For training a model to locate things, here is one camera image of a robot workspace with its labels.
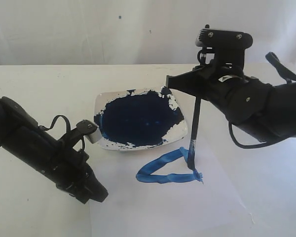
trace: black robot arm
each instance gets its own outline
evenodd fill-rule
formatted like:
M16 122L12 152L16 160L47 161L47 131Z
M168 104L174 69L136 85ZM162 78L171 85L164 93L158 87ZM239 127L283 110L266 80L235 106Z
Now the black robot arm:
M202 47L198 53L200 65L191 72L167 77L169 88L207 100L224 113L232 140L245 149L296 137L296 75L274 53L268 53L266 58L286 84L272 86L244 75L244 51L252 43L249 34L207 26L196 40L196 45ZM206 64L208 53L213 53L214 59ZM240 144L233 135L232 125L262 143Z
M66 121L67 132L56 140L45 131L51 129L57 118ZM89 199L102 202L107 190L96 179L86 163L89 155L84 151L84 136L92 139L97 127L83 120L71 130L65 116L56 116L51 128L39 126L25 110L13 100L0 99L0 147L3 147L56 184L56 187L82 203ZM82 140L83 147L73 146Z

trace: white backdrop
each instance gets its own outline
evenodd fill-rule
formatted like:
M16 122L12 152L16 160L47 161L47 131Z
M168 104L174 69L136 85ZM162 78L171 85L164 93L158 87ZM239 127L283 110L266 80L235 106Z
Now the white backdrop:
M205 24L296 63L296 0L0 0L0 65L195 63Z

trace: paint palette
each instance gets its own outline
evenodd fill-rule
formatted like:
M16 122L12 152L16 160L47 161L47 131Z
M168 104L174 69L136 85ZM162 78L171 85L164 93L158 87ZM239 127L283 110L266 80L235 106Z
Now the paint palette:
M172 92L165 86L98 95L94 122L108 150L134 151L184 138L187 125Z

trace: white paper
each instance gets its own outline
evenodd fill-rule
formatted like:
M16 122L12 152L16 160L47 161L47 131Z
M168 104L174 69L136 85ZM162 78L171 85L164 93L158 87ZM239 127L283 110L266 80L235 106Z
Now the white paper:
M94 237L181 237L226 224L246 209L204 138L198 137L195 164L204 184L148 184L136 180L142 166L161 155L188 147L188 138L150 151L110 152L95 173L108 189L103 203L90 202ZM191 173L183 158L155 174Z

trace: white table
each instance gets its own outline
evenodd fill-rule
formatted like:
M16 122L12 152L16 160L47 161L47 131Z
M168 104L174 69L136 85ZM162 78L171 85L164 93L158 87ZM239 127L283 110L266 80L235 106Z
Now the white table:
M101 92L164 85L166 75L178 75L192 67L0 66L0 97L14 99L39 124L50 125L58 114L76 124L82 119L92 120L95 97ZM269 64L247 64L245 73L265 82L284 83ZM180 98L184 98L179 101L181 106L189 107L192 113L194 98ZM59 122L50 133L60 137L64 131L64 124ZM229 138L223 114L206 102L202 103L200 131L253 221L234 222L195 236L296 236L296 139L270 148L242 150ZM246 135L238 136L251 141ZM96 173L97 161L108 151L90 143L86 151ZM52 182L0 149L0 237L6 236L89 237L89 207L57 190Z

